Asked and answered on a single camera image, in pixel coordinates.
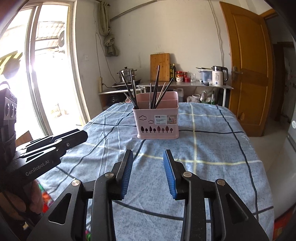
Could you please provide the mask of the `person's left hand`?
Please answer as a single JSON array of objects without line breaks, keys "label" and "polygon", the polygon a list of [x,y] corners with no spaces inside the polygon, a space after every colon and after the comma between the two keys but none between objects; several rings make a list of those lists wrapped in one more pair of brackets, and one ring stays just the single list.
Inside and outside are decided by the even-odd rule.
[{"label": "person's left hand", "polygon": [[36,214],[41,214],[43,211],[44,201],[38,182],[34,180],[31,186],[31,204],[30,210]]}]

